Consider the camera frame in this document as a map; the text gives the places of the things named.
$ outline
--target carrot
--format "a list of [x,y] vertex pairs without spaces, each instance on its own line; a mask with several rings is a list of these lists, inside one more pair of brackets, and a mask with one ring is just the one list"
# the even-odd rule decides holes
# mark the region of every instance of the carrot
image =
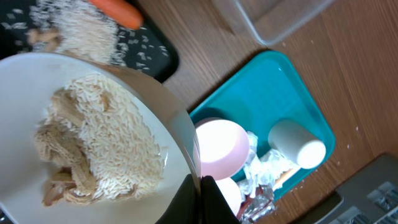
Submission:
[[90,0],[96,7],[101,9],[107,16],[114,19],[118,24],[130,28],[139,29],[144,18],[141,13],[125,0]]

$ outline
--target brown wooden surface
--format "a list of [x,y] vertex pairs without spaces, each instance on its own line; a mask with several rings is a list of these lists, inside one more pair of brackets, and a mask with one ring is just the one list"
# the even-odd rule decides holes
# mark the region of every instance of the brown wooden surface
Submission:
[[[165,86],[189,110],[263,50],[233,35],[210,0],[141,4],[180,54]],[[295,65],[336,136],[329,161],[260,221],[288,223],[381,153],[398,155],[398,1],[337,0],[272,49]]]

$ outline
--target blue tray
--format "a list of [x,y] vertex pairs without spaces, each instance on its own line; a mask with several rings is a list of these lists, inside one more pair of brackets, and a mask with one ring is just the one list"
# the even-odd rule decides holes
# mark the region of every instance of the blue tray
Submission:
[[[191,114],[197,122],[210,117],[234,121],[259,137],[258,156],[269,149],[271,127],[281,119],[292,119],[308,129],[326,146],[325,162],[335,148],[335,136],[288,58],[266,51],[255,56],[237,74],[219,87]],[[275,192],[277,200],[314,169],[300,169]],[[232,177],[245,178],[243,171]]]

